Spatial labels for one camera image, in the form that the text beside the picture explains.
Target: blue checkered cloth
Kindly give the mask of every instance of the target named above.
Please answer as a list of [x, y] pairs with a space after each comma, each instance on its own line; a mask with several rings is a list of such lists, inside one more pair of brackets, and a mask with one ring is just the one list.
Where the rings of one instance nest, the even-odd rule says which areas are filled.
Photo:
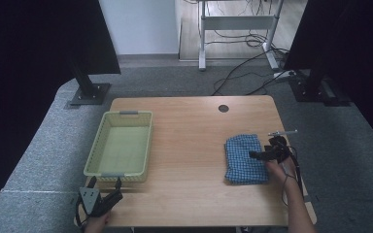
[[226, 160], [228, 168], [225, 174], [233, 184], [259, 184], [268, 181], [265, 165], [250, 158], [249, 151], [261, 152], [261, 144], [255, 134], [237, 135], [226, 140]]

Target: basket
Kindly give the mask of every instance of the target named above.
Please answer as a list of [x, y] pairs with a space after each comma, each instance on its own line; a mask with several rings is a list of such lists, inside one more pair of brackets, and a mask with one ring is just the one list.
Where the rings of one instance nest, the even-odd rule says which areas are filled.
[[147, 178], [153, 132], [149, 111], [107, 112], [103, 115], [84, 168], [101, 182], [142, 183]]

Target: wooden table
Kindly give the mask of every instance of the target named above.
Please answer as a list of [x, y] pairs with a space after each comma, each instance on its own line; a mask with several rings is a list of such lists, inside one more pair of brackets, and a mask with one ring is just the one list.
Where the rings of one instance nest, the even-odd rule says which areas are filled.
[[[228, 112], [220, 112], [220, 105]], [[122, 188], [109, 226], [288, 225], [274, 178], [257, 185], [224, 178], [226, 139], [255, 133], [266, 145], [268, 132], [284, 130], [271, 97], [119, 98], [111, 106], [130, 110], [153, 112], [148, 178]], [[311, 203], [306, 206], [316, 222]]]

